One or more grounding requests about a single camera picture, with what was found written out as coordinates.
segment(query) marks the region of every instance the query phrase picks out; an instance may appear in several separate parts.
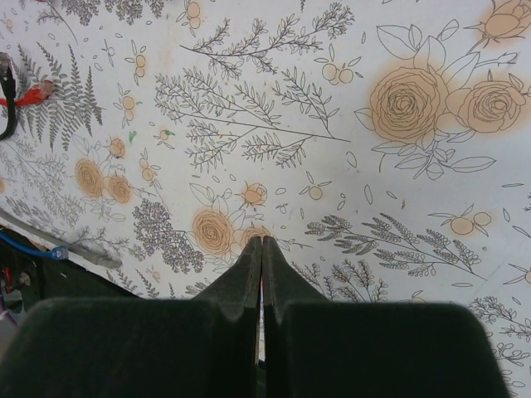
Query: cable connector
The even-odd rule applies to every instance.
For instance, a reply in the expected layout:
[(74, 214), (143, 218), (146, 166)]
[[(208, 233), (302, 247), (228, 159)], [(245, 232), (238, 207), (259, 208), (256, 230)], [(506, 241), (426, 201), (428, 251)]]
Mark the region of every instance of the cable connector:
[(68, 249), (65, 246), (57, 246), (51, 250), (51, 258), (54, 260), (67, 260)]

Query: black cable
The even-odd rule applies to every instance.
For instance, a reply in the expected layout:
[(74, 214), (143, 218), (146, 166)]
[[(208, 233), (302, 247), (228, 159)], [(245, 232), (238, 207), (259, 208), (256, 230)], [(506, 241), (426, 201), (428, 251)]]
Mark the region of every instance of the black cable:
[(0, 85), (7, 102), (7, 126), (4, 132), (0, 134), (0, 141), (11, 137), (17, 127), (17, 108), (15, 107), (17, 84), (13, 79), (9, 63), (9, 56), (0, 53)]

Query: black wire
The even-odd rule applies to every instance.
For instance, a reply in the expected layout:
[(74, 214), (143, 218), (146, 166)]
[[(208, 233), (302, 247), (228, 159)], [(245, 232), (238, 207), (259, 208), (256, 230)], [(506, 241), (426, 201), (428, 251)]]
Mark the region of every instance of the black wire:
[(5, 75), (0, 76), (0, 85), (6, 97), (7, 102), (7, 126), (2, 134), (0, 134), (0, 141), (9, 138), (15, 132), (17, 127), (17, 108), (15, 107), (15, 96), (17, 95), (17, 84), (13, 79), (11, 68), (7, 68)]

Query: floral pattern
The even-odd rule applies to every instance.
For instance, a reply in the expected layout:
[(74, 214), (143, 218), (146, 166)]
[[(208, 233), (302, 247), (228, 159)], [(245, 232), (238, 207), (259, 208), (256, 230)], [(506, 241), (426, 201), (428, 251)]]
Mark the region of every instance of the floral pattern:
[(17, 97), (51, 95), (0, 143), (0, 207), (147, 299), (272, 235), (333, 301), (459, 303), (525, 398), (531, 0), (439, 3), (12, 2)]

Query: orange flower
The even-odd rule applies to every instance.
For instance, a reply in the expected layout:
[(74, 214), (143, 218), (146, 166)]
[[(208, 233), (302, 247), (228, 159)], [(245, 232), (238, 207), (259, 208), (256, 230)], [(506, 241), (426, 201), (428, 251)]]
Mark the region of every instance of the orange flower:
[(399, 68), (385, 76), (371, 94), (376, 133), (403, 143), (435, 130), (446, 108), (448, 89), (433, 69)]
[(255, 236), (259, 236), (260, 238), (264, 238), (264, 236), (270, 236), (271, 233), (264, 227), (255, 227), (251, 226), (247, 228), (245, 231), (243, 231), (243, 234), (241, 235), (239, 241), (242, 248), (246, 247), (247, 243), (251, 238), (254, 238)]
[(252, 184), (250, 187), (246, 183), (246, 190), (241, 194), (246, 205), (261, 206), (266, 202), (267, 190), (259, 182)]
[(118, 203), (127, 203), (131, 196), (129, 182), (124, 176), (111, 177), (107, 184), (107, 190)]
[(119, 138), (115, 138), (110, 142), (110, 153), (116, 158), (123, 158), (125, 155), (125, 144)]
[(507, 81), (484, 81), (473, 89), (454, 91), (446, 102), (463, 126), (478, 133), (496, 133), (513, 125), (525, 98)]
[(517, 37), (531, 25), (531, 0), (508, 0), (496, 8), (488, 21), (474, 28), (483, 32), (483, 40)]
[(208, 253), (222, 257), (231, 250), (234, 229), (223, 215), (202, 211), (193, 220), (192, 229), (197, 243)]
[(81, 159), (76, 164), (76, 181), (80, 190), (88, 197), (101, 197), (103, 191), (103, 176), (100, 168), (89, 159)]

